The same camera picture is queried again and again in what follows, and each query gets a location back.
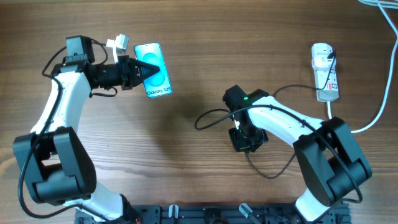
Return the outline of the blue Galaxy smartphone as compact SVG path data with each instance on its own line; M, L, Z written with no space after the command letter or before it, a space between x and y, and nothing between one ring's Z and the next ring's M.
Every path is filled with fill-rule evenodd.
M155 98L172 93L172 86L167 72L161 46L158 42L136 45L136 58L145 63L156 65L160 71L144 80L144 88L148 98Z

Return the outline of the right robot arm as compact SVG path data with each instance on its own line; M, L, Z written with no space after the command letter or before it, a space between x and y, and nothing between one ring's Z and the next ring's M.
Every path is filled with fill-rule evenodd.
M303 222L319 222L371 178L371 166L342 119L311 118L263 90L246 94L237 85L226 90L223 102L235 123L229 136L236 151L255 152L267 133L293 147L307 186L294 203Z

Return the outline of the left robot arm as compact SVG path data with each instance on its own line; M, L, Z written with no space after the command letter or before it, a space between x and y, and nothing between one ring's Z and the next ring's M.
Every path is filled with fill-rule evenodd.
M17 195L23 211L27 190L36 203L71 208L98 223L140 223L140 214L127 198L98 182L96 170L77 135L85 101L104 90L130 90L159 72L159 67L127 56L125 35L103 44L112 48L114 63L96 63L95 39L76 35L66 39L67 55L59 64L49 62L52 81L45 109L29 134L16 137L12 149L20 168Z

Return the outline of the black charger plug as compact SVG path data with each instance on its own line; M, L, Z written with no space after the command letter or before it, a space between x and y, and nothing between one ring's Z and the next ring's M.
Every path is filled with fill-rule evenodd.
M334 59L335 57L335 48L332 48L331 52L329 53L329 55L327 56L327 59Z

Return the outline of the white power strip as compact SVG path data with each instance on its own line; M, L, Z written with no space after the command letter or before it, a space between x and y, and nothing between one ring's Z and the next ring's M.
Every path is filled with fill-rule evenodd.
M320 102L332 102L339 98L336 52L334 59L327 59L332 48L326 43L316 43L311 48L317 100Z

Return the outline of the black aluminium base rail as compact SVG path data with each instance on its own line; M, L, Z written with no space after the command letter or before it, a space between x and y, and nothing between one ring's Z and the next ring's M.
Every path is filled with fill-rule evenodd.
M250 206L252 217L245 217L237 205L208 207L179 207L176 212L172 206L135 205L143 224L209 224L209 223L254 223L264 224L305 223L291 203L273 203Z

